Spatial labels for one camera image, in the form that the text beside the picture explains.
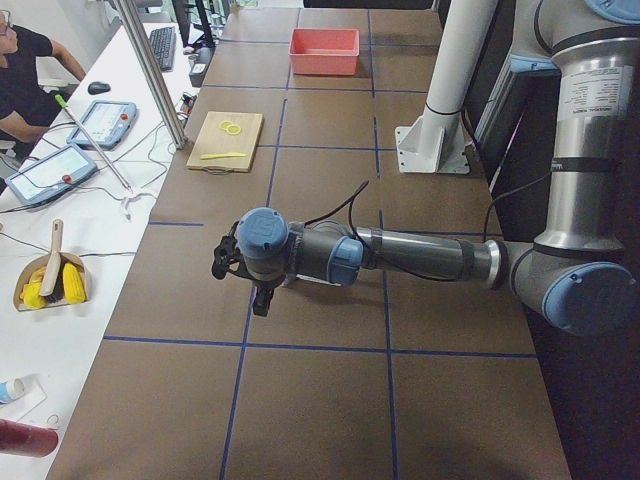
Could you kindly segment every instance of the brush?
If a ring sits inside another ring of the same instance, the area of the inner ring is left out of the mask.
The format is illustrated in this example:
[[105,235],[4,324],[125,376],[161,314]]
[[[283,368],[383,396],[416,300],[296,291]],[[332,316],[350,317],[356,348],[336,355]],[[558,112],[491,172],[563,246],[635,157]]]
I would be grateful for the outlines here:
[[64,284],[62,280],[63,261],[60,255],[60,247],[62,246],[62,220],[56,219],[51,227],[51,250],[49,252],[49,260],[47,269],[44,272],[42,286],[40,287],[40,296],[47,303],[56,303],[64,298]]

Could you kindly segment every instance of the keyboard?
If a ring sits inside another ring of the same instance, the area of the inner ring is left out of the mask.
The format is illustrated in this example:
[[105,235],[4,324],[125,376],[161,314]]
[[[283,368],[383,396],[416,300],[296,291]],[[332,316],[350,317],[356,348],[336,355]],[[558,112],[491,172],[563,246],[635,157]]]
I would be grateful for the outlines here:
[[173,57],[176,51],[176,31],[173,27],[162,27],[149,34],[151,50],[163,72],[173,68]]

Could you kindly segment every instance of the yellow plastic knife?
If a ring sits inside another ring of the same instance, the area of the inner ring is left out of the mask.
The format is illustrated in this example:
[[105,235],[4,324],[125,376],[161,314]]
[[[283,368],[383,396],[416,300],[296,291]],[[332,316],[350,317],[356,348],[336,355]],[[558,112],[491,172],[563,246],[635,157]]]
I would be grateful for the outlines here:
[[241,152],[227,152],[227,153],[205,153],[200,155],[200,160],[215,160],[216,158],[234,158],[234,157],[246,157],[246,153]]

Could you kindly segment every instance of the black t-shirt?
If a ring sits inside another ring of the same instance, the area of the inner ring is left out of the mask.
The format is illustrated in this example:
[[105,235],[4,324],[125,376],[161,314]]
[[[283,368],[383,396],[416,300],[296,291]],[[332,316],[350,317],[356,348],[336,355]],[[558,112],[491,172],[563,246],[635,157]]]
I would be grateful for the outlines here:
[[[18,50],[7,54],[8,68],[0,68],[0,119],[16,111],[30,125],[45,127],[60,111],[52,95],[38,85],[36,57],[50,57],[51,41],[23,27],[11,27],[18,34]],[[15,140],[0,130],[0,139]]]

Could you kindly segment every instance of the label sticker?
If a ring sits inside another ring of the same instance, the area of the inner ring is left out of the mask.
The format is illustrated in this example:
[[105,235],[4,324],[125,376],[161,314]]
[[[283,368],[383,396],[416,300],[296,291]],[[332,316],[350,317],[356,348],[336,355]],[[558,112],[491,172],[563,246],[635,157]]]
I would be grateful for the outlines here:
[[579,117],[624,117],[633,67],[599,68],[562,77],[558,121]]

